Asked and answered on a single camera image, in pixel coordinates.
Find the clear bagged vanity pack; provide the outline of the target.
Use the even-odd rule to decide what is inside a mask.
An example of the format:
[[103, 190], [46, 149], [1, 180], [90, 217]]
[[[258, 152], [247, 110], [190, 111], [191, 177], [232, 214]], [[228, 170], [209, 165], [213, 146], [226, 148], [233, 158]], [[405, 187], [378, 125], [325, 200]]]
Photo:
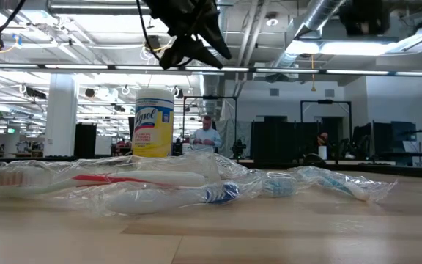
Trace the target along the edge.
[[258, 170], [249, 169], [220, 154], [215, 153], [214, 156], [222, 179], [244, 178], [258, 172]]

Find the standing person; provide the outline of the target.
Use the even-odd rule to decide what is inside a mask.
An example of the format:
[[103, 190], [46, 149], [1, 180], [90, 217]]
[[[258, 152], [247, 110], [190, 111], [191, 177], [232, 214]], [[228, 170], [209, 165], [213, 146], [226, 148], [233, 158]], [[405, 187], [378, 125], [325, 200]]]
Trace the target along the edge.
[[221, 145], [222, 140], [219, 132], [212, 127], [213, 121], [210, 116], [203, 116], [202, 128], [197, 129], [190, 140], [193, 150], [211, 149], [216, 151]]

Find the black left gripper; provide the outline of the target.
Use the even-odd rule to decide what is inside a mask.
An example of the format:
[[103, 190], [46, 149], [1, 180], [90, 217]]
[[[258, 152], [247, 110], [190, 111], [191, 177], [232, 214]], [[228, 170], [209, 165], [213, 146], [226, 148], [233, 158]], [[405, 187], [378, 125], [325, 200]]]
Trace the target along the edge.
[[219, 27], [215, 0], [143, 0], [143, 4], [149, 8], [152, 18], [166, 25], [169, 36], [178, 37], [160, 58], [164, 70], [186, 65], [187, 62], [182, 62], [185, 57], [219, 69], [223, 67], [201, 40], [181, 36], [200, 35], [221, 56], [231, 59]]

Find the overhead bar with light strips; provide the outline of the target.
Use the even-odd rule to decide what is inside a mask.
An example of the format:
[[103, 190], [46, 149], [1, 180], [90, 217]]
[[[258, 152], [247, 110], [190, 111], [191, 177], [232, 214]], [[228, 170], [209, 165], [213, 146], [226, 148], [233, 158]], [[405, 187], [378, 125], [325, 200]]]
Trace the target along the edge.
[[268, 67], [205, 67], [184, 66], [164, 70], [158, 65], [69, 65], [69, 64], [28, 64], [0, 63], [0, 70], [68, 72], [68, 73], [261, 73], [261, 74], [300, 74], [330, 76], [392, 76], [419, 77], [422, 71], [397, 70], [345, 70], [345, 69], [306, 69], [306, 68], [268, 68]]

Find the black partition wall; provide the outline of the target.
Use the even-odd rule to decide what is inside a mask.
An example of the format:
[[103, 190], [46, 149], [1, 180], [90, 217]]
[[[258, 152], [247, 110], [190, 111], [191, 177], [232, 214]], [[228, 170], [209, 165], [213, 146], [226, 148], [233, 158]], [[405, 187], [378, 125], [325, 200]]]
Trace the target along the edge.
[[[331, 145], [341, 143], [340, 154], [344, 155], [344, 148], [349, 144], [348, 135], [343, 128], [340, 117], [323, 117], [319, 121], [321, 131], [329, 136]], [[315, 122], [304, 122], [312, 126]], [[308, 136], [301, 136], [299, 122], [289, 122], [280, 117], [264, 121], [253, 122], [251, 126], [251, 157], [256, 163], [318, 163], [323, 162], [318, 155], [315, 145], [317, 132], [309, 132]], [[328, 160], [334, 161], [334, 154]]]

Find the white pillar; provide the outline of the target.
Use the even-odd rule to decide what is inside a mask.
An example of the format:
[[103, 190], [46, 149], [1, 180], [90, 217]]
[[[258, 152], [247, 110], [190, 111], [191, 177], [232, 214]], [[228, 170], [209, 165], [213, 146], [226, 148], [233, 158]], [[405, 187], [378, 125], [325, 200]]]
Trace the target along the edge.
[[52, 73], [48, 93], [44, 156], [72, 156], [78, 105], [73, 74]]

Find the black frame stand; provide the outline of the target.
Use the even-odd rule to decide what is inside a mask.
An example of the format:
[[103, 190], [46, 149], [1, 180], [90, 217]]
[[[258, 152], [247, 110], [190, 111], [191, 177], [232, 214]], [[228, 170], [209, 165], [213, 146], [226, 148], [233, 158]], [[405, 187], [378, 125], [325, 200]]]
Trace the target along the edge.
[[[299, 134], [301, 136], [308, 136], [309, 132], [314, 132], [314, 133], [316, 132], [316, 134], [318, 135], [319, 132], [321, 131], [321, 125], [319, 124], [319, 122], [315, 122], [315, 124], [312, 125], [312, 126], [307, 126], [304, 123], [303, 115], [304, 115], [305, 111], [308, 109], [308, 107], [306, 109], [304, 108], [303, 105], [305, 103], [318, 104], [318, 105], [336, 104], [340, 108], [345, 110], [345, 112], [348, 113], [348, 119], [349, 119], [349, 124], [348, 124], [349, 134], [348, 134], [347, 139], [348, 139], [348, 142], [351, 142], [353, 128], [352, 128], [352, 103], [350, 101], [329, 100], [329, 99], [325, 99], [325, 100], [302, 100], [302, 101], [300, 101], [300, 122], [298, 123], [298, 127], [299, 127], [299, 130], [300, 130]], [[338, 143], [332, 145], [330, 154], [334, 154], [335, 155], [334, 158], [336, 160], [338, 160], [340, 158], [340, 156], [343, 156], [342, 154], [339, 153], [340, 150], [341, 150], [341, 143], [338, 142]]]
[[[237, 102], [237, 98], [236, 97], [223, 97], [223, 96], [214, 96], [214, 95], [205, 95], [205, 96], [201, 96], [201, 97], [199, 97], [199, 96], [185, 96], [184, 98], [183, 98], [183, 113], [182, 113], [182, 117], [185, 117], [185, 112], [186, 112], [186, 108], [188, 107], [188, 105], [186, 104], [186, 100], [188, 99], [188, 98], [193, 98], [194, 100], [195, 99], [202, 99], [202, 100], [225, 100], [225, 99], [232, 99], [232, 100], [234, 100], [234, 102], [236, 103]], [[213, 121], [213, 124], [212, 124], [212, 127], [213, 128], [215, 128], [215, 122]]]

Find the red white bagged toothbrush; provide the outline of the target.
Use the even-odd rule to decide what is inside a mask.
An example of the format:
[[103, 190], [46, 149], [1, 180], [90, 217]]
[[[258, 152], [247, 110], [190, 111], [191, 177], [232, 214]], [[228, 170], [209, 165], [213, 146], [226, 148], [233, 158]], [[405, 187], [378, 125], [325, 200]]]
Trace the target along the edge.
[[218, 165], [208, 156], [0, 159], [0, 197], [29, 198], [120, 184], [201, 188], [216, 183], [221, 183]]

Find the silver ventilation duct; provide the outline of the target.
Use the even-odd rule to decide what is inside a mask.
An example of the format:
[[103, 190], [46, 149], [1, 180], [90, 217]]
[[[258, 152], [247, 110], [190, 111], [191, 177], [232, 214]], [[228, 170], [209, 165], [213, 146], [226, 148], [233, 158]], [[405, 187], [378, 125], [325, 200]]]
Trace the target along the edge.
[[306, 53], [296, 51], [294, 43], [303, 35], [311, 33], [315, 34], [315, 39], [319, 39], [324, 25], [345, 2], [346, 0], [310, 0], [306, 12], [291, 19], [284, 35], [287, 46], [271, 67], [291, 67], [299, 55]]

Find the dark blue bagged toothbrush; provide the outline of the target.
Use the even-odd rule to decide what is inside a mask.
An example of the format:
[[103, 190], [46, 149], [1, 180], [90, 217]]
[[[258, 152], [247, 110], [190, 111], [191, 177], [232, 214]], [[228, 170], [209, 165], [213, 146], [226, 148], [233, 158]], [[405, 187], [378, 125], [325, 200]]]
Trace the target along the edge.
[[223, 204], [240, 195], [236, 183], [227, 181], [199, 188], [148, 188], [97, 195], [91, 204], [102, 215], [144, 215], [200, 204]]

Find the light blue bagged toothbrush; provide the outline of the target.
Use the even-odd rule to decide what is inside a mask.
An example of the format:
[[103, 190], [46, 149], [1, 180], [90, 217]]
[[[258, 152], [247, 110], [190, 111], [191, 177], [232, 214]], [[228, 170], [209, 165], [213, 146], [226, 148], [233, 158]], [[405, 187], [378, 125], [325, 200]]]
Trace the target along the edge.
[[305, 186], [336, 190], [365, 202], [376, 202], [385, 198], [398, 183], [397, 180], [389, 183], [350, 176], [316, 166], [299, 166], [293, 172]]
[[242, 198], [279, 198], [295, 195], [299, 189], [298, 180], [285, 172], [251, 170], [246, 175], [233, 179]]

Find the yellow white wipes canister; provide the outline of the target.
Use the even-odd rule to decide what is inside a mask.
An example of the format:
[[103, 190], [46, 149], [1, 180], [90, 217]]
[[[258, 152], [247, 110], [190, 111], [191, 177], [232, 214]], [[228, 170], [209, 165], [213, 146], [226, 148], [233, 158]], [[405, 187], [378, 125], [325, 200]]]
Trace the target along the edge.
[[174, 95], [165, 89], [137, 92], [132, 152], [147, 158], [171, 155], [174, 132]]

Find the seated person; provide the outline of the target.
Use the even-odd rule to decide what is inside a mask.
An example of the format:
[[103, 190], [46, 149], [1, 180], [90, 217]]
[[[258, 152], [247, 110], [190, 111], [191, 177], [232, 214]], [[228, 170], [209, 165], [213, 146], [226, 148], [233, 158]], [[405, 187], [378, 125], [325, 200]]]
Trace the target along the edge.
[[332, 145], [329, 141], [328, 133], [322, 132], [322, 133], [318, 134], [317, 137], [316, 137], [315, 145], [316, 145], [316, 150], [317, 150], [316, 154], [317, 155], [318, 155], [318, 146], [322, 146], [322, 145], [327, 146], [327, 159], [328, 159], [329, 155], [330, 155], [331, 148], [332, 148]]

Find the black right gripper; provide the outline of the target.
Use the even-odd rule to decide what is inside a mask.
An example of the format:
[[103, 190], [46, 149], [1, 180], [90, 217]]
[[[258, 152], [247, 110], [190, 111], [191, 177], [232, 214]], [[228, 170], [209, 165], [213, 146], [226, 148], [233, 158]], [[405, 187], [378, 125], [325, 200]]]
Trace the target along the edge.
[[381, 35], [390, 28], [383, 0], [346, 0], [339, 10], [347, 35]]

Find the black partition panel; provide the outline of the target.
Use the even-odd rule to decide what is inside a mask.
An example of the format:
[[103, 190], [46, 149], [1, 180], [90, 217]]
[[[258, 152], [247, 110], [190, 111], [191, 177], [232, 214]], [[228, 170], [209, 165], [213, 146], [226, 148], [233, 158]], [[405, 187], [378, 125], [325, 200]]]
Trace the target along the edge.
[[74, 156], [76, 158], [94, 158], [97, 126], [78, 123], [75, 128]]

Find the dark background monitor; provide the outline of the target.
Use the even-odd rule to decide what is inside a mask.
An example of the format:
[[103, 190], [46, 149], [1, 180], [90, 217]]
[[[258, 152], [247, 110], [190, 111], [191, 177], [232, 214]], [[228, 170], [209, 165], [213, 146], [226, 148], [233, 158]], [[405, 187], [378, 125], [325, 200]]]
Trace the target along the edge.
[[413, 122], [392, 121], [392, 150], [396, 153], [416, 153], [418, 143], [416, 124]]

